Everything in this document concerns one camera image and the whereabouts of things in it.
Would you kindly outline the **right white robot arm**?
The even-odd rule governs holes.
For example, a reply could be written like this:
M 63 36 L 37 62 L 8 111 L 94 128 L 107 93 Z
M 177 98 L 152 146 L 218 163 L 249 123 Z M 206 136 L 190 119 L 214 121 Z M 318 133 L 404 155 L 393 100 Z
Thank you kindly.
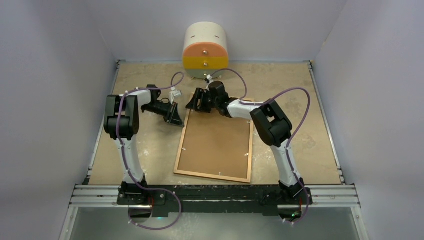
M 224 117 L 252 121 L 260 139 L 273 153 L 282 200 L 292 204 L 300 196 L 309 195 L 291 149 L 291 142 L 297 131 L 275 99 L 251 102 L 230 97 L 224 84 L 215 81 L 207 89 L 197 88 L 186 109 L 204 113 L 216 109 Z

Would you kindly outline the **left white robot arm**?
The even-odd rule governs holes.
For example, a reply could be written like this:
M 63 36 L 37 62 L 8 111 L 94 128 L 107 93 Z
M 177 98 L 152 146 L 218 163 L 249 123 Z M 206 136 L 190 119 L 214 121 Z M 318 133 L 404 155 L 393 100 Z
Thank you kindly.
M 139 112 L 150 112 L 162 116 L 164 122 L 173 126 L 184 127 L 179 115 L 178 104 L 168 100 L 163 102 L 162 88 L 149 84 L 145 88 L 136 88 L 122 95 L 110 94 L 106 97 L 103 128 L 115 142 L 120 153 L 123 168 L 122 195 L 129 195 L 138 205 L 146 203 L 149 191 L 145 172 L 140 163 L 137 149 L 137 134 L 140 130 Z

